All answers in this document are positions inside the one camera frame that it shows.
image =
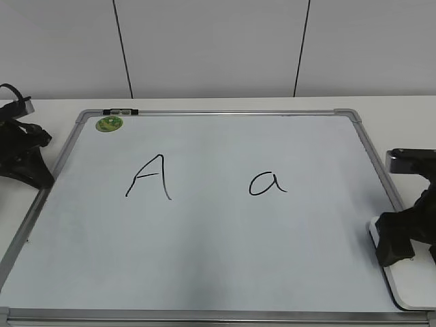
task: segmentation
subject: white wall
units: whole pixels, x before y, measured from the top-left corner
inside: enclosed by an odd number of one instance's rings
[[[111,0],[0,0],[4,82],[40,99],[129,97]]]
[[[135,97],[288,97],[307,0],[116,0]]]
[[[291,96],[308,3],[115,0],[134,96]],[[436,0],[311,0],[296,96],[436,94],[434,17]],[[0,0],[2,82],[130,97],[112,0]]]
[[[312,0],[297,96],[436,94],[435,0]]]

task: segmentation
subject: green sticker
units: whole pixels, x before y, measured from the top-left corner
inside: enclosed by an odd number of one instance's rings
[[[97,128],[98,131],[104,132],[116,131],[121,126],[123,126],[123,120],[116,116],[104,117],[95,124],[95,128]]]

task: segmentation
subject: whiteboard frame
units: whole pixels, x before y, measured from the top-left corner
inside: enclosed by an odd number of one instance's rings
[[[130,109],[110,109],[110,113],[125,116]],[[352,122],[375,171],[386,190],[395,211],[403,210],[403,202],[366,131],[357,112],[352,109],[334,110],[280,110],[280,111],[150,111],[139,110],[137,116],[346,116]],[[84,110],[77,120],[54,165],[53,175],[58,177],[71,153],[88,118],[104,116],[104,110]],[[9,275],[22,246],[32,231],[44,206],[49,189],[40,190],[31,208],[21,223],[6,254],[0,262],[0,291]],[[156,311],[156,310],[76,310],[76,309],[13,309],[0,308],[10,324],[57,326],[186,326],[191,323],[233,323],[233,324],[283,324],[283,323],[350,323],[350,324],[428,324],[425,311],[399,313],[346,313],[346,312],[272,312],[272,311]]]

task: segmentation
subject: white table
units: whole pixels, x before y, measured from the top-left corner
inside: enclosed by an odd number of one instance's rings
[[[142,110],[357,110],[381,157],[388,149],[436,148],[430,125],[431,102],[436,97],[331,97],[279,99],[119,99],[35,100],[36,113],[23,120],[42,125],[53,136],[43,149],[49,167],[53,164],[78,113],[92,108],[139,108]],[[406,206],[426,187],[417,176],[393,176]],[[0,253],[3,255],[36,190],[13,180],[0,179]]]

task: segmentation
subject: whiteboard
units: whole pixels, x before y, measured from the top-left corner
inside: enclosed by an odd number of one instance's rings
[[[366,226],[392,205],[346,116],[123,116],[109,133],[100,118],[0,307],[398,311]],[[137,174],[154,175],[126,197]]]

